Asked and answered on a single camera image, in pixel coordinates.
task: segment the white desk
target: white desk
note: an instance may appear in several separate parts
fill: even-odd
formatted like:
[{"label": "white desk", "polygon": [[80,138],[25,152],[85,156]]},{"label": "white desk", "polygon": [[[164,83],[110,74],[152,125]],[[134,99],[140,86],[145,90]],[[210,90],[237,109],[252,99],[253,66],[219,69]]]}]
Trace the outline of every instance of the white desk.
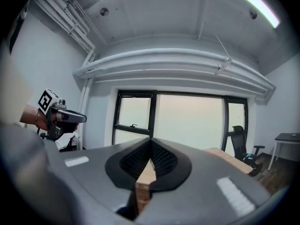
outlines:
[{"label": "white desk", "polygon": [[278,160],[278,157],[279,157],[279,154],[281,151],[281,146],[283,143],[300,144],[300,133],[294,133],[294,134],[293,133],[281,133],[275,138],[275,146],[274,146],[274,150],[273,150],[273,154],[272,154],[272,158],[271,158],[268,170],[271,169],[277,146],[279,146],[279,151],[277,154],[276,161]]}]

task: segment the fluorescent light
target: fluorescent light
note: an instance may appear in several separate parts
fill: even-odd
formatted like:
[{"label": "fluorescent light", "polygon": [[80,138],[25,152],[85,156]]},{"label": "fluorescent light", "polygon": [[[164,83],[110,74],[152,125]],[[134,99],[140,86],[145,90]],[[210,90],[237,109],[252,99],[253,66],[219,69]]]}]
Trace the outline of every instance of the fluorescent light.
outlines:
[{"label": "fluorescent light", "polygon": [[279,25],[280,21],[272,12],[272,10],[269,9],[268,5],[264,3],[263,0],[248,0],[248,1],[252,3],[258,10],[261,11],[261,13],[269,20],[269,22],[272,24],[274,28],[276,28]]}]

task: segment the wooden floor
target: wooden floor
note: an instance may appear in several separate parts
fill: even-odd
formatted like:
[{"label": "wooden floor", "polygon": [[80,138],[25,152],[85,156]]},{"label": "wooden floor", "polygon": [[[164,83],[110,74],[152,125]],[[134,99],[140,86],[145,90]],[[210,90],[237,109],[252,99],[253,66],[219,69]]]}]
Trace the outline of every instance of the wooden floor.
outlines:
[{"label": "wooden floor", "polygon": [[274,160],[270,171],[268,166],[271,160],[270,156],[261,154],[258,157],[263,162],[263,168],[254,179],[260,182],[271,194],[276,193],[278,190],[290,185],[299,163],[285,159]]}]

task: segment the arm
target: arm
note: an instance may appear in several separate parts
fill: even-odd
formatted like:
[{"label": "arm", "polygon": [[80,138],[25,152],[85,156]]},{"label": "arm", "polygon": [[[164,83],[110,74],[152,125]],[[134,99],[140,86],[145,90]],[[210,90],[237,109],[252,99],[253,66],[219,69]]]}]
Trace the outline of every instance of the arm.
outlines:
[{"label": "arm", "polygon": [[26,105],[21,116],[20,122],[35,125],[37,119],[37,127],[47,131],[48,127],[45,120],[45,115],[40,110],[38,112],[37,111],[37,108],[30,105]]}]

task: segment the ceiling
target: ceiling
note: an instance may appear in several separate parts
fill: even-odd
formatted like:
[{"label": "ceiling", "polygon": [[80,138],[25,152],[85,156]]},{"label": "ceiling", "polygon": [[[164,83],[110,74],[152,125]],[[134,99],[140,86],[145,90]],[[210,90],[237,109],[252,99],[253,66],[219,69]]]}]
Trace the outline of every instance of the ceiling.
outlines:
[{"label": "ceiling", "polygon": [[[287,16],[276,0],[268,5],[282,21],[274,29],[267,19],[246,0],[78,0],[106,43],[141,36],[184,36],[209,40],[236,50],[260,65],[266,74],[299,50],[298,43],[289,49],[293,31]],[[109,14],[102,16],[100,10]],[[255,9],[257,18],[250,17]],[[285,48],[280,59],[278,50]]]}]

